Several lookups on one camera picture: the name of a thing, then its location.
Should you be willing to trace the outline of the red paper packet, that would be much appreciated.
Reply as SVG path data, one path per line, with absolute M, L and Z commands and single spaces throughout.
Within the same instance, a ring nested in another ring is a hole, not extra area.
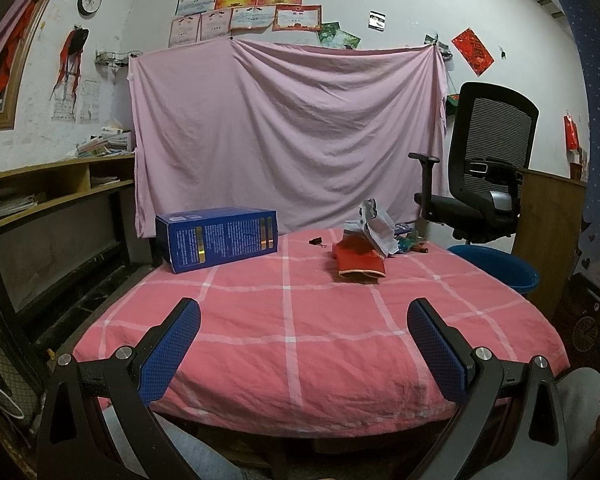
M 369 278 L 386 276 L 384 258 L 364 236 L 346 235 L 332 246 L 338 274 L 342 278 Z

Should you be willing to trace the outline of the blue plastic trash bucket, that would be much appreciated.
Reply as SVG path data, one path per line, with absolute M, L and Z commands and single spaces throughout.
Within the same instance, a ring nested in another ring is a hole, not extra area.
M 533 266 L 508 252 L 479 245 L 456 245 L 449 252 L 470 262 L 522 296 L 539 285 L 540 277 Z

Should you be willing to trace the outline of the wooden desk panel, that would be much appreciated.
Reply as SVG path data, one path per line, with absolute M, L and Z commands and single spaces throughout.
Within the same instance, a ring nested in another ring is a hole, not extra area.
M 538 272 L 538 287 L 528 300 L 549 320 L 577 260 L 586 185 L 546 172 L 522 176 L 520 217 L 513 255 Z

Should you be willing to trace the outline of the pink checkered table cloth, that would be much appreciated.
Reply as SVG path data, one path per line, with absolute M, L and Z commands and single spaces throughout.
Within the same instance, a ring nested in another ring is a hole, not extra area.
M 321 237 L 326 247 L 309 240 Z M 283 236 L 277 252 L 181 274 L 148 274 L 76 344 L 81 361 L 140 341 L 183 298 L 201 329 L 166 394 L 162 414 L 275 437 L 364 437 L 450 417 L 406 327 L 425 298 L 475 347 L 499 359 L 569 361 L 550 322 L 524 296 L 436 245 L 390 258 L 376 282 L 342 278 L 337 230 Z

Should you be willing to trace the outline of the blue cardboard box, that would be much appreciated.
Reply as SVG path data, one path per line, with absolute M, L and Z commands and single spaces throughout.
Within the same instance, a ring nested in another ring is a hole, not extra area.
M 174 274 L 277 252 L 275 210 L 226 207 L 157 214 L 155 228 Z

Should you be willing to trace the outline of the black binder clip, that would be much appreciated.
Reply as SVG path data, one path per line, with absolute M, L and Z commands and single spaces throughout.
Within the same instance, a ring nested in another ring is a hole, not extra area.
M 312 238 L 312 240 L 309 240 L 309 244 L 312 246 L 326 247 L 326 245 L 323 243 L 323 239 L 321 237 Z

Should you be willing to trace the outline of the black mesh office chair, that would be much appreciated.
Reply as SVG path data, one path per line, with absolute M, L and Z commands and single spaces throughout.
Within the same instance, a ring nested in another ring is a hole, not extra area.
M 420 216 L 457 240 L 486 244 L 517 231 L 522 172 L 529 168 L 539 110 L 520 92 L 468 81 L 460 87 L 448 161 L 451 195 L 432 192 L 440 159 L 411 153 L 422 167 Z

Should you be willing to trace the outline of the stack of papers on shelf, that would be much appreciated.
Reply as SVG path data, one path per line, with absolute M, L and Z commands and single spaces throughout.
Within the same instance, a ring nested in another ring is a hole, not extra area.
M 133 141 L 130 130 L 103 128 L 99 136 L 92 136 L 91 139 L 76 147 L 76 157 L 122 155 L 132 151 Z

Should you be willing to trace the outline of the pink hanging bedsheet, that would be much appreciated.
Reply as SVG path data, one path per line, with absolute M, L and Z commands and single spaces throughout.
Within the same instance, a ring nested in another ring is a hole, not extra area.
M 159 214 L 273 209 L 280 232 L 336 228 L 372 198 L 419 215 L 416 154 L 440 155 L 445 67 L 431 46 L 337 50 L 220 38 L 129 68 L 135 229 Z

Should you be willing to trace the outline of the red framed certificate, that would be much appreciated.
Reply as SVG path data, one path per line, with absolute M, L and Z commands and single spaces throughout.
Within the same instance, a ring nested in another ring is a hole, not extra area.
M 318 32 L 322 27 L 321 6 L 293 6 L 280 4 L 276 6 L 272 29 L 279 30 L 304 30 L 305 32 Z

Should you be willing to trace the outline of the wooden wall shelf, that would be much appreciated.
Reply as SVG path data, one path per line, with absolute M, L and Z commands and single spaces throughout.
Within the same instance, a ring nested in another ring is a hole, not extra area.
M 132 154 L 82 157 L 0 172 L 0 232 L 134 184 Z

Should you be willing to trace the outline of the red hanging wall charm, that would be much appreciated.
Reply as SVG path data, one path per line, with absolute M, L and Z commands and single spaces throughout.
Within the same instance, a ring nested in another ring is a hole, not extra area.
M 573 118 L 569 114 L 564 116 L 566 149 L 568 151 L 577 151 L 580 148 L 578 128 Z

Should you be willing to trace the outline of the red square wall poster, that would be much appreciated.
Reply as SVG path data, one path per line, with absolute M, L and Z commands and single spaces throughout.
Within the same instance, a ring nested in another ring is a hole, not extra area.
M 494 63 L 492 54 L 471 28 L 453 38 L 452 44 L 476 76 L 481 76 Z

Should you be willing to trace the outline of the red tassel wall ornament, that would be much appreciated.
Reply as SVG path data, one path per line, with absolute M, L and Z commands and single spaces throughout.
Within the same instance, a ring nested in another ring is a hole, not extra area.
M 82 54 L 90 32 L 74 25 L 59 53 L 59 70 L 52 92 L 60 86 L 69 89 L 73 100 L 76 99 L 81 78 Z

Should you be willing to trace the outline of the round wall clock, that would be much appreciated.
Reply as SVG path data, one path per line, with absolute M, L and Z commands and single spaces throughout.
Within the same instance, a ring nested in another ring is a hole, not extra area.
M 102 0 L 78 0 L 76 5 L 80 15 L 91 16 L 100 9 Z

